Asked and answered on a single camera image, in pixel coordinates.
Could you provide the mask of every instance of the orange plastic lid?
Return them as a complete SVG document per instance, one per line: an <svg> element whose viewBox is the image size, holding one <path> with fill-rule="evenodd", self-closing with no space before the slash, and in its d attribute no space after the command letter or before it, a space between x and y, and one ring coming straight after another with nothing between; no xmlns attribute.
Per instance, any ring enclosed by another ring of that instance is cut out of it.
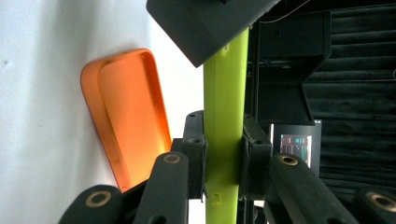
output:
<svg viewBox="0 0 396 224"><path fill-rule="evenodd" d="M88 63L81 86L120 190L149 178L171 146L152 53L137 49Z"/></svg>

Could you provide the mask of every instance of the orange tray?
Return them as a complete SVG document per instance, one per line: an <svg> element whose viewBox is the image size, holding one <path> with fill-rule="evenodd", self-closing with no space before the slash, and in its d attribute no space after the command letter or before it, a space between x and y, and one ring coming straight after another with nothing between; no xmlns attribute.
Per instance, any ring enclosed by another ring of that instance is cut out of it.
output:
<svg viewBox="0 0 396 224"><path fill-rule="evenodd" d="M120 190L149 178L171 146L152 53L136 49L88 63L81 87Z"/></svg>

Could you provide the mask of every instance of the green metal tube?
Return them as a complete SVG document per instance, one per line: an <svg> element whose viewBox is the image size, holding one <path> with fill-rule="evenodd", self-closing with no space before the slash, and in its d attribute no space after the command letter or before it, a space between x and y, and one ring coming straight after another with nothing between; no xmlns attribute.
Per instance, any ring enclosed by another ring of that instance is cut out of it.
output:
<svg viewBox="0 0 396 224"><path fill-rule="evenodd" d="M204 64L207 224L234 224L244 119L248 29Z"/></svg>

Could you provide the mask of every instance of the white surface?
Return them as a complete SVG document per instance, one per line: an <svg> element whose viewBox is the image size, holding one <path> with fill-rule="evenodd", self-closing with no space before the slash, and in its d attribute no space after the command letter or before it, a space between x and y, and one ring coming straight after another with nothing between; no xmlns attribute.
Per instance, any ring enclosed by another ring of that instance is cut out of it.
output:
<svg viewBox="0 0 396 224"><path fill-rule="evenodd" d="M86 63L150 49L172 137L182 136L187 114L203 108L202 69L145 4L0 1L0 223L57 223L84 189L116 185L80 88ZM191 223L203 223L196 204Z"/></svg>

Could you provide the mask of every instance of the round hole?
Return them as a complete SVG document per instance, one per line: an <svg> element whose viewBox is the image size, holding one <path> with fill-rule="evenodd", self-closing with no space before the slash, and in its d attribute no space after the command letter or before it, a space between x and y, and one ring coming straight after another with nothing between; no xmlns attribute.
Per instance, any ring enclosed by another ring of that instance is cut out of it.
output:
<svg viewBox="0 0 396 224"><path fill-rule="evenodd" d="M297 165L298 161L290 156L281 156L280 161L287 165Z"/></svg>
<svg viewBox="0 0 396 224"><path fill-rule="evenodd" d="M166 223L166 217L164 216L156 216L151 219L150 221L151 224L164 224Z"/></svg>
<svg viewBox="0 0 396 224"><path fill-rule="evenodd" d="M189 142L190 143L200 143L201 141L199 139L196 139L196 138L190 138Z"/></svg>
<svg viewBox="0 0 396 224"><path fill-rule="evenodd" d="M87 200L85 205L88 207L100 207L105 205L111 199L111 193L107 190L100 190L92 193Z"/></svg>
<svg viewBox="0 0 396 224"><path fill-rule="evenodd" d="M169 164L175 164L180 161L180 157L178 155L166 155L163 161Z"/></svg>
<svg viewBox="0 0 396 224"><path fill-rule="evenodd" d="M334 217L330 217L327 219L327 223L329 224L345 224L346 222L344 220L340 220Z"/></svg>
<svg viewBox="0 0 396 224"><path fill-rule="evenodd" d="M367 196L376 206L390 212L396 212L396 202L391 198L374 192L369 192Z"/></svg>

